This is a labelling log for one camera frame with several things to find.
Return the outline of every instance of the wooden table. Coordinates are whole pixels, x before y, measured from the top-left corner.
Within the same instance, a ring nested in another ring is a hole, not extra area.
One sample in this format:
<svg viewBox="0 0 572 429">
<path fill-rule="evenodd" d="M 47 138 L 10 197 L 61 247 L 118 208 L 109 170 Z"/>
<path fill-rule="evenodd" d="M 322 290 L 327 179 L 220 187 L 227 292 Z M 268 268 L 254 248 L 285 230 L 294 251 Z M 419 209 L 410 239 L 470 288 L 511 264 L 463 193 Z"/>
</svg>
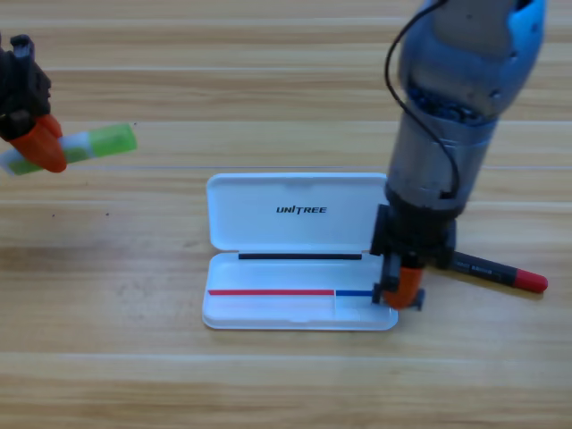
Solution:
<svg viewBox="0 0 572 429">
<path fill-rule="evenodd" d="M 0 427 L 572 427 L 572 6 L 551 0 L 458 249 L 546 275 L 542 298 L 430 272 L 386 333 L 201 321 L 206 180 L 384 172 L 386 49 L 417 0 L 0 0 L 68 133 L 140 149 L 2 180 Z"/>
</svg>

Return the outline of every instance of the marker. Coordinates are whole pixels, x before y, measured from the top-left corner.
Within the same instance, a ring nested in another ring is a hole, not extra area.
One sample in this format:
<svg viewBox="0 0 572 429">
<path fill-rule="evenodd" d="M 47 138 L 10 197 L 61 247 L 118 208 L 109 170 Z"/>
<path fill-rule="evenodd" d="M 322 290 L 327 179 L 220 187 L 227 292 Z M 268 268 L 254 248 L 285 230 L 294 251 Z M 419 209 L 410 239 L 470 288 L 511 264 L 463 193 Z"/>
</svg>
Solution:
<svg viewBox="0 0 572 429">
<path fill-rule="evenodd" d="M 67 164 L 116 155 L 137 148 L 135 134 L 128 123 L 79 132 L 60 137 L 58 141 Z M 0 168 L 16 176 L 43 170 L 26 160 L 16 149 L 7 150 L 0 155 Z"/>
<path fill-rule="evenodd" d="M 548 280 L 539 274 L 529 273 L 512 266 L 497 264 L 459 252 L 455 252 L 453 255 L 450 269 L 489 282 L 505 284 L 515 289 L 535 293 L 543 293 L 548 288 Z"/>
</svg>

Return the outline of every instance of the black marker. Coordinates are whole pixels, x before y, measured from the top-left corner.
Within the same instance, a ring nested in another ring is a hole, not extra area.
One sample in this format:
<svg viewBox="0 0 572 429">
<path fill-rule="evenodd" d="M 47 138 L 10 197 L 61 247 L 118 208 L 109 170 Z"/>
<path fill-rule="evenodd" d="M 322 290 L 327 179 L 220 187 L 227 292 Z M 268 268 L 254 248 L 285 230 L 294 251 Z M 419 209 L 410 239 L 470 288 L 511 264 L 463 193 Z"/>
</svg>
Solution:
<svg viewBox="0 0 572 429">
<path fill-rule="evenodd" d="M 480 257 L 471 257 L 455 252 L 450 269 L 458 273 L 472 275 L 480 279 L 512 288 L 543 293 L 548 287 L 548 280 L 539 274 L 529 273 L 512 266 L 497 264 Z"/>
</svg>

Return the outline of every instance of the black cable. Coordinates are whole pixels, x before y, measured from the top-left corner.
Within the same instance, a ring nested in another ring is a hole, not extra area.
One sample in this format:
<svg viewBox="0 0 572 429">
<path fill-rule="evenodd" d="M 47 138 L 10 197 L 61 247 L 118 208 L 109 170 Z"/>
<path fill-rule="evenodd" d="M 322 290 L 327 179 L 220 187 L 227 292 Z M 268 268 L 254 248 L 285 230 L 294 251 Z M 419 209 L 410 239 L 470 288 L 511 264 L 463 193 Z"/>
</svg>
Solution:
<svg viewBox="0 0 572 429">
<path fill-rule="evenodd" d="M 390 91 L 391 95 L 393 96 L 393 98 L 395 99 L 397 104 L 400 105 L 401 109 L 403 109 L 403 112 L 405 112 L 413 121 L 415 121 L 416 124 L 419 125 L 419 127 L 421 127 L 421 129 L 423 131 L 425 131 L 429 135 L 429 137 L 431 137 L 431 139 L 433 139 L 433 141 L 435 141 L 439 145 L 439 147 L 441 148 L 443 153 L 447 156 L 447 159 L 449 159 L 450 167 L 452 170 L 452 176 L 453 176 L 452 177 L 452 183 L 451 183 L 451 189 L 450 189 L 450 192 L 443 192 L 442 193 L 442 198 L 449 199 L 449 198 L 454 198 L 457 196 L 458 188 L 460 186 L 459 185 L 460 178 L 459 178 L 459 174 L 458 174 L 457 162 L 455 161 L 455 158 L 450 153 L 450 151 L 445 147 L 445 144 L 442 142 L 442 140 L 439 137 L 437 137 L 437 135 L 433 131 L 431 131 L 431 129 L 427 125 L 425 125 L 423 123 L 423 121 L 421 121 L 413 112 L 411 112 L 411 110 L 409 110 L 409 108 L 405 105 L 405 103 L 403 103 L 400 96 L 397 94 L 393 85 L 391 84 L 391 78 L 390 78 L 391 57 L 393 56 L 393 52 L 395 51 L 395 48 L 397 47 L 399 42 L 403 39 L 403 37 L 411 29 L 411 27 L 413 27 L 419 20 L 421 20 L 421 18 L 423 18 L 424 16 L 428 15 L 429 13 L 439 9 L 441 6 L 443 6 L 447 2 L 449 2 L 449 0 L 439 0 L 437 3 L 425 8 L 423 11 L 421 11 L 417 15 L 415 15 L 413 18 L 411 18 L 411 21 L 409 21 L 407 23 L 407 25 L 405 27 L 403 27 L 403 29 L 400 31 L 399 35 L 391 43 L 390 49 L 387 52 L 387 56 L 385 57 L 385 73 L 384 73 L 384 75 L 385 75 L 385 86 Z"/>
</svg>

